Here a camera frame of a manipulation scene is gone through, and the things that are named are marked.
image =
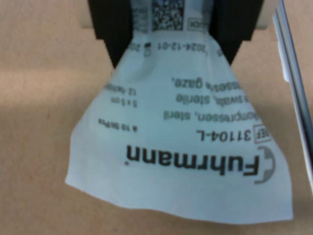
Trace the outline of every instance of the white paper package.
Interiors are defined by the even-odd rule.
[[[66,183],[189,219],[292,219],[286,159],[208,34],[212,2],[132,7],[134,38],[72,133]]]

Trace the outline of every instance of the brown table surface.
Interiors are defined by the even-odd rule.
[[[312,110],[313,1],[286,6]],[[243,44],[233,69],[286,155],[294,220],[230,226],[118,208],[64,183],[71,131],[112,71],[103,42],[78,25],[73,0],[0,0],[0,234],[313,234],[312,192],[273,26]]]

